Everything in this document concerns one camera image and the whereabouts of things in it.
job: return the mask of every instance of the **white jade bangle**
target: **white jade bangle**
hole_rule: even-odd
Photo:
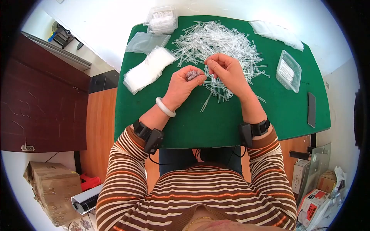
[[[176,112],[173,112],[171,111],[170,109],[168,109],[163,103],[162,103],[162,98],[161,97],[157,97],[155,98],[155,102],[157,103],[158,107],[166,114],[168,115],[169,117],[175,117],[176,115]]]

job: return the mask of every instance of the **green table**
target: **green table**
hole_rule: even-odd
[[[260,75],[252,80],[256,95],[266,100],[261,103],[271,123],[276,129],[279,140],[308,135],[330,128],[329,103],[325,86],[316,61],[310,48],[304,44],[303,52],[286,46],[281,41],[263,38],[253,33],[248,22],[217,16],[183,16],[179,17],[179,26],[171,35],[166,48],[176,49],[171,42],[184,34],[182,29],[194,25],[194,21],[220,20],[229,29],[236,28],[249,34],[248,39],[254,40],[257,51],[262,52],[264,60],[259,65],[271,78]],[[132,28],[129,41],[136,32],[146,32],[147,27],[136,25]],[[280,54],[286,50],[301,66],[302,78],[299,93],[286,90],[275,78]],[[163,97],[167,91],[172,73],[179,70],[179,61],[167,66],[162,76],[148,85],[136,95],[122,84],[124,74],[145,59],[142,53],[126,52],[122,62],[118,82],[115,109],[115,139],[126,126],[132,124],[155,104],[156,97]],[[307,92],[316,97],[316,127],[307,124]],[[203,113],[200,110],[210,91],[203,86],[196,87],[189,98],[176,110],[164,128],[165,137],[161,147],[164,148],[198,148],[240,145],[237,125],[243,122],[239,99],[233,96],[229,102],[217,103],[217,97],[211,97]]]

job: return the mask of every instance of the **red stool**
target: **red stool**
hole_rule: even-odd
[[[101,180],[99,177],[96,176],[96,177],[91,178],[91,177],[86,176],[86,173],[81,174],[80,179],[81,179],[81,189],[83,192],[101,184]]]

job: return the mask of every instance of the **striped sweater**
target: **striped sweater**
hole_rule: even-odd
[[[182,230],[200,205],[220,220],[296,228],[296,202],[275,130],[248,150],[252,182],[200,162],[164,174],[148,193],[143,146],[130,127],[114,143],[96,207],[99,231]]]

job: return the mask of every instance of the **floral patterned fabric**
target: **floral patterned fabric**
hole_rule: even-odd
[[[88,215],[76,219],[68,226],[64,226],[65,231],[95,231]]]

